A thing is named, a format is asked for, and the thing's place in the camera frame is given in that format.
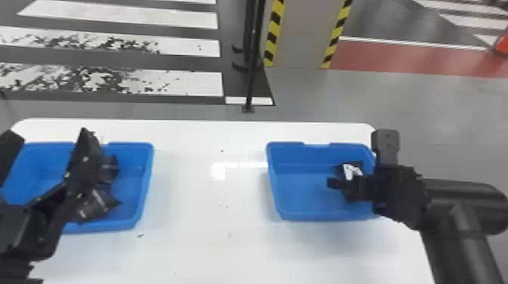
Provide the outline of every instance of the black pole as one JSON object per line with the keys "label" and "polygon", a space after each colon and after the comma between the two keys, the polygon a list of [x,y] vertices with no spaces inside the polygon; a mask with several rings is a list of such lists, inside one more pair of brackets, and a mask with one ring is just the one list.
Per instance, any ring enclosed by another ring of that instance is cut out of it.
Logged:
{"label": "black pole", "polygon": [[256,0],[247,0],[245,9],[245,24],[243,26],[243,58],[249,62],[252,53],[252,29],[254,28],[254,16],[256,14]]}
{"label": "black pole", "polygon": [[249,82],[247,88],[247,100],[243,111],[252,113],[252,96],[254,92],[254,81],[256,80],[256,66],[259,58],[259,45],[261,44],[261,30],[263,27],[263,18],[265,17],[266,0],[258,0],[256,12],[256,28],[254,29],[254,40],[251,42],[252,53],[249,59]]}

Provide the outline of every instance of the white tabletop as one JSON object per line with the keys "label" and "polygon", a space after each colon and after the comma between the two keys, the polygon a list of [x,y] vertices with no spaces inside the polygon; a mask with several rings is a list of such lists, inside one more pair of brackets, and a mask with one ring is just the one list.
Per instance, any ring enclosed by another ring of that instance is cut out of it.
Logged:
{"label": "white tabletop", "polygon": [[370,145],[369,125],[27,119],[12,130],[74,141],[81,127],[103,143],[152,143],[153,177],[138,225],[64,236],[31,274],[46,284],[433,283],[419,234],[402,224],[289,222],[275,211],[268,142]]}

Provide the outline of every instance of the yellow and black hazard stripe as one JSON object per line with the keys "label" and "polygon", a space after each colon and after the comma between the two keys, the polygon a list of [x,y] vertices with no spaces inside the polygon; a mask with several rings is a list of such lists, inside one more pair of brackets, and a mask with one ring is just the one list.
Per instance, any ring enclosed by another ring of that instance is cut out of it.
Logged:
{"label": "yellow and black hazard stripe", "polygon": [[274,4],[271,6],[268,36],[266,38],[265,58],[263,59],[265,66],[274,65],[275,55],[277,54],[277,47],[280,41],[280,31],[282,30],[284,9],[284,0],[274,0]]}
{"label": "yellow and black hazard stripe", "polygon": [[337,16],[335,27],[333,28],[332,35],[330,36],[327,50],[324,53],[324,60],[321,64],[321,68],[330,68],[333,55],[335,54],[335,50],[339,44],[339,37],[342,35],[342,31],[344,30],[345,21],[348,19],[352,4],[353,0],[345,0],[344,4],[342,4],[342,8],[340,9],[339,15]]}

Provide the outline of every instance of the white floor marking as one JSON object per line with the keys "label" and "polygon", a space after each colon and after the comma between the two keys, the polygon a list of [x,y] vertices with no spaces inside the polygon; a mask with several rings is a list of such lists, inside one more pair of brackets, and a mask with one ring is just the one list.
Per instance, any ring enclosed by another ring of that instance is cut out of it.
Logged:
{"label": "white floor marking", "polygon": [[198,57],[221,56],[219,42],[213,39],[183,39],[12,26],[0,26],[0,45],[96,51],[140,51]]}
{"label": "white floor marking", "polygon": [[207,4],[207,5],[217,4],[216,0],[154,0],[154,1],[189,2],[189,3]]}
{"label": "white floor marking", "polygon": [[488,45],[494,45],[494,43],[497,41],[499,36],[496,35],[474,35],[478,39],[481,39],[483,42],[485,42]]}
{"label": "white floor marking", "polygon": [[36,0],[18,14],[27,17],[218,29],[216,13],[98,3]]}
{"label": "white floor marking", "polygon": [[474,13],[486,13],[486,14],[496,14],[496,15],[508,15],[508,11],[500,9],[495,6],[487,6],[487,5],[475,5],[475,4],[463,4],[463,3],[453,3],[453,2],[442,2],[442,1],[432,1],[432,0],[414,0],[416,3],[421,4],[427,8],[434,9],[447,9],[454,11],[466,11],[466,12],[474,12]]}
{"label": "white floor marking", "polygon": [[477,17],[464,17],[464,16],[455,16],[449,14],[441,14],[446,20],[458,25],[458,26],[470,26],[473,28],[483,28],[483,29],[501,29],[504,30],[508,26],[508,20],[494,20],[494,19],[485,19],[485,18],[477,18]]}
{"label": "white floor marking", "polygon": [[[226,97],[226,104],[244,104],[246,97]],[[252,104],[257,106],[273,106],[274,100],[271,97],[253,97]]]}
{"label": "white floor marking", "polygon": [[473,51],[484,51],[487,48],[483,46],[474,45],[448,45],[443,43],[432,43],[432,42],[408,42],[408,41],[397,41],[391,39],[371,39],[371,38],[357,38],[352,36],[341,36],[340,41],[348,42],[376,42],[385,43],[389,45],[413,45],[413,46],[425,46],[429,48],[452,48],[452,49],[466,49]]}
{"label": "white floor marking", "polygon": [[0,63],[0,88],[222,97],[221,73]]}

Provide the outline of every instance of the blue plastic tray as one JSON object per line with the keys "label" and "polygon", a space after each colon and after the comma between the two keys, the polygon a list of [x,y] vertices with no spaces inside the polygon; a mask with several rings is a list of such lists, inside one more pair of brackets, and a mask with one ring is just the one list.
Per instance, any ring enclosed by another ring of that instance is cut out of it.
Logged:
{"label": "blue plastic tray", "polygon": [[[12,204],[25,204],[62,181],[72,143],[25,144],[5,181],[2,194]],[[115,154],[120,172],[111,193],[123,204],[105,218],[85,224],[68,223],[65,233],[89,233],[132,229],[141,218],[152,174],[153,146],[145,143],[110,143],[107,156]]]}
{"label": "blue plastic tray", "polygon": [[351,221],[374,218],[370,202],[347,203],[340,190],[327,188],[334,165],[362,161],[372,174],[375,158],[365,145],[305,145],[272,142],[266,147],[277,211],[291,221]]}

